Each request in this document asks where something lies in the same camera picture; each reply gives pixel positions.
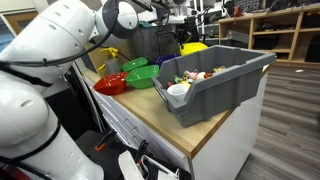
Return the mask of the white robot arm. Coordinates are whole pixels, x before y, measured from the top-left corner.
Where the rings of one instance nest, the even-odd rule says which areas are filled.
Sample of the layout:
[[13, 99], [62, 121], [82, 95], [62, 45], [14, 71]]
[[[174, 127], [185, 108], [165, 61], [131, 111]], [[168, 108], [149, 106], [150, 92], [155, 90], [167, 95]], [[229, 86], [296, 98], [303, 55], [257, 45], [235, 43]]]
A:
[[57, 0], [0, 53], [0, 159], [44, 179], [104, 180], [63, 128], [43, 93], [88, 52], [132, 36], [139, 10], [125, 0], [101, 0], [95, 11], [81, 0]]

